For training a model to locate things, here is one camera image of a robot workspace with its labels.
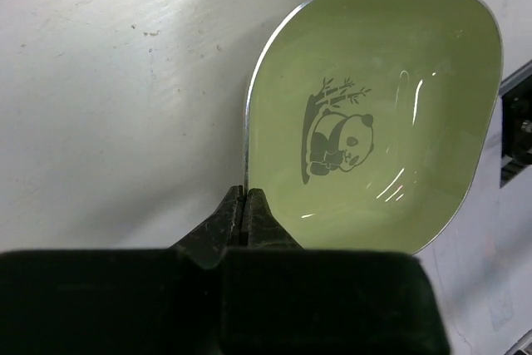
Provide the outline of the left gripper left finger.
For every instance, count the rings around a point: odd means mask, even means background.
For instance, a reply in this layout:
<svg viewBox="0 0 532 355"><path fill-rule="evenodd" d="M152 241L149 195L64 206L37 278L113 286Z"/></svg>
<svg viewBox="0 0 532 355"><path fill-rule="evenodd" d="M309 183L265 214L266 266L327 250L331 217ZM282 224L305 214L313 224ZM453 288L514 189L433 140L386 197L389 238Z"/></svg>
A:
<svg viewBox="0 0 532 355"><path fill-rule="evenodd" d="M230 188L169 248L2 253L2 353L198 351L219 312L216 269L243 208L242 188Z"/></svg>

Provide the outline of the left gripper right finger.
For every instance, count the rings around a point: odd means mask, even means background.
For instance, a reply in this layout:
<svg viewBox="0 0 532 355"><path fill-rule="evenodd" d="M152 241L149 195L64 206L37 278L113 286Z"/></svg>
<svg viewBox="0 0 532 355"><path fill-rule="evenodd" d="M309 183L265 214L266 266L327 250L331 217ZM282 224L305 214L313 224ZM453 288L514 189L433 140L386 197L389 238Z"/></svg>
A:
<svg viewBox="0 0 532 355"><path fill-rule="evenodd" d="M447 354L420 261L398 252L300 249L262 190L246 197L247 244L219 264L225 354Z"/></svg>

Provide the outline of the green square panda plate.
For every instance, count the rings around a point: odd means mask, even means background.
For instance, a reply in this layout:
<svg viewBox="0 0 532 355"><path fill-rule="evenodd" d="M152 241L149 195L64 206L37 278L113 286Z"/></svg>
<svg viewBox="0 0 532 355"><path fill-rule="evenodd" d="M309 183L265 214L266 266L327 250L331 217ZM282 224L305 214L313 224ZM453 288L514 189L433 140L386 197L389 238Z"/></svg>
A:
<svg viewBox="0 0 532 355"><path fill-rule="evenodd" d="M415 254L470 190L502 66L482 0L307 0L254 67L244 186L306 249Z"/></svg>

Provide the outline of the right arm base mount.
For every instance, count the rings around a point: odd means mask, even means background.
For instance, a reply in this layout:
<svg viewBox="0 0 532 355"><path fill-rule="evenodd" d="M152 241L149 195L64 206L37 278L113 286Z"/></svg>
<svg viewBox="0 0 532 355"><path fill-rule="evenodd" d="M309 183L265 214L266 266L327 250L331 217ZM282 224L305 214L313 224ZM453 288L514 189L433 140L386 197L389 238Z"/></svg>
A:
<svg viewBox="0 0 532 355"><path fill-rule="evenodd" d="M500 187L531 165L531 61L500 84L502 134Z"/></svg>

